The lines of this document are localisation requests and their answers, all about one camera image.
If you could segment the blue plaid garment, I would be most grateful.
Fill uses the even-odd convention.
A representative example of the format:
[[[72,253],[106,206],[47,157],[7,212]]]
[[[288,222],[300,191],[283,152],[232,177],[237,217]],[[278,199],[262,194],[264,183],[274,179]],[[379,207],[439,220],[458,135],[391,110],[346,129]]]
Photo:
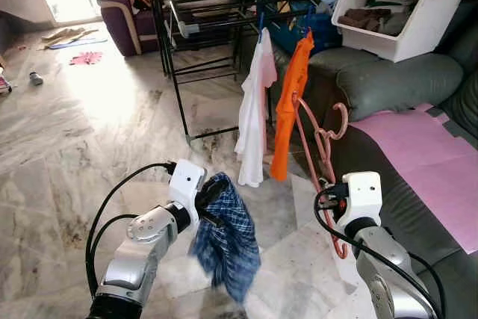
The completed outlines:
[[[211,276],[213,286],[222,286],[233,301],[243,304],[261,266],[254,221],[226,173],[215,173],[208,182],[226,183],[219,199],[206,209],[224,220],[224,224],[213,226],[200,219],[189,254]]]

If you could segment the pink hanger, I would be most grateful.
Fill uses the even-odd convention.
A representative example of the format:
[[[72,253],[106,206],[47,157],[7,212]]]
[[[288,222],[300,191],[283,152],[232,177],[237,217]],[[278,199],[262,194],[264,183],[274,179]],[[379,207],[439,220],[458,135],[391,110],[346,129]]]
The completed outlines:
[[[296,116],[297,131],[305,152],[308,175],[311,177],[317,195],[314,199],[314,209],[317,219],[326,226],[334,226],[331,211],[320,210],[320,191],[327,185],[335,185],[338,177],[332,168],[331,144],[333,140],[342,138],[347,130],[347,124],[338,130],[325,130],[314,116],[314,112],[302,97],[298,97]]]

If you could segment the pink sheet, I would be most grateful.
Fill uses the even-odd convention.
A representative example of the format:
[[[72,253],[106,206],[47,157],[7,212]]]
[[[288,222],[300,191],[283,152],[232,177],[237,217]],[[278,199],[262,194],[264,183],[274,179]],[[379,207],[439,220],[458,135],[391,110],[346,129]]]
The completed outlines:
[[[450,132],[450,118],[420,105],[380,111],[351,124],[371,137],[400,178],[468,254],[478,250],[477,151]]]

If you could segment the orange shirt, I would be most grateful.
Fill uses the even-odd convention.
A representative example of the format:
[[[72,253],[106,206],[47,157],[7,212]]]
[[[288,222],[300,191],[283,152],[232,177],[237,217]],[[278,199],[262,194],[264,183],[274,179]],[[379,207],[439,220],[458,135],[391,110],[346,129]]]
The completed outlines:
[[[313,29],[298,41],[285,69],[282,93],[276,103],[276,135],[274,135],[274,156],[270,175],[275,180],[286,180],[289,165],[291,132],[296,125],[298,97],[308,82],[308,59],[314,48]]]

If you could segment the black drying rack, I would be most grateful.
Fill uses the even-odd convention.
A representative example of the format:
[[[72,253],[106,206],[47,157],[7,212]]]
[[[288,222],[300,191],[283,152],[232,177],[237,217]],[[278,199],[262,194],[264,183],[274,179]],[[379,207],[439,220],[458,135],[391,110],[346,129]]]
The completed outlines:
[[[282,6],[307,1],[315,11],[331,14],[321,0],[152,0],[164,74],[171,80],[187,140],[190,131],[181,87],[230,77],[241,81],[259,35],[257,11],[267,4]]]

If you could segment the dark green sofa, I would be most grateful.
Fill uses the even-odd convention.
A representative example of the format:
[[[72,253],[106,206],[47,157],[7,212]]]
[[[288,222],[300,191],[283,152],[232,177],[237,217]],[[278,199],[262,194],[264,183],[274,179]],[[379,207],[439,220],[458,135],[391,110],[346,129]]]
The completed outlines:
[[[461,0],[434,52],[400,62],[335,47],[311,56],[304,100],[322,127],[347,128],[332,141],[332,168],[380,174],[382,224],[409,251],[427,261],[444,286],[445,319],[478,319],[477,251],[468,254],[392,167],[376,142],[351,124],[380,111],[410,111],[420,105],[446,114],[452,134],[477,151],[478,0]]]

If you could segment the pink rag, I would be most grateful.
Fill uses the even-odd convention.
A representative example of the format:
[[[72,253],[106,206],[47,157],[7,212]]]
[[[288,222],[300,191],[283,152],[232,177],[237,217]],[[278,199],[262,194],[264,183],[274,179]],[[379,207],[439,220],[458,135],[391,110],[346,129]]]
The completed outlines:
[[[102,52],[81,52],[69,60],[69,65],[96,65],[102,60]]]

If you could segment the purple sofa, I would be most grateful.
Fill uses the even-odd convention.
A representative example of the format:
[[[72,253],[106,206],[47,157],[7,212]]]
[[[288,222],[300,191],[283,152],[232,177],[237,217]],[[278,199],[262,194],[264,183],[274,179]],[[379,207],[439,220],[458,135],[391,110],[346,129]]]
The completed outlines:
[[[98,0],[98,5],[100,17],[120,54],[129,57],[158,50],[152,8],[140,10],[129,0]]]

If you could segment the folded clothes pile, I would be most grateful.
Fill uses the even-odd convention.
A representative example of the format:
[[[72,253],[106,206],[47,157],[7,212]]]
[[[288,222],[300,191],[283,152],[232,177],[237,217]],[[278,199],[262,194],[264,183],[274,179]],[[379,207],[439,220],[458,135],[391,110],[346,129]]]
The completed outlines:
[[[396,37],[403,31],[419,0],[367,0],[338,17],[342,25]]]

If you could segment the large white storage bin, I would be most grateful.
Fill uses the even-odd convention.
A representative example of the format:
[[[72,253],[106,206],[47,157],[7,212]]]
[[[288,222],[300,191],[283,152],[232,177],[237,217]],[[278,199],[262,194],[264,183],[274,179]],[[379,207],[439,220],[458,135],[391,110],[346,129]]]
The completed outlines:
[[[332,24],[337,25],[342,34],[342,46],[400,62],[436,49],[461,0],[416,0],[403,29],[395,36],[356,28],[339,21],[348,10],[359,9],[366,1],[337,1],[332,12]]]

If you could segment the flat beige cloth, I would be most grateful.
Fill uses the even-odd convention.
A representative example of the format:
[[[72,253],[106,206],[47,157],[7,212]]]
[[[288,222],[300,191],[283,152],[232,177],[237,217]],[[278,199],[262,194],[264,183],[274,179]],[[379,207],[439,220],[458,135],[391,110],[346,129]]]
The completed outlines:
[[[59,32],[42,37],[41,41],[44,46],[65,45],[65,43],[72,43],[79,39],[98,32],[96,28],[63,28]]]

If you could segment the pink white toy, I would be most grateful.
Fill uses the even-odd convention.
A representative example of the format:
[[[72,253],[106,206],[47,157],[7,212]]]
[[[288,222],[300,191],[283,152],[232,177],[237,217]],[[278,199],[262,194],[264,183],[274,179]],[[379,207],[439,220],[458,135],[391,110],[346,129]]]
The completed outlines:
[[[14,86],[4,76],[4,67],[0,66],[0,95],[9,95],[13,92]]]

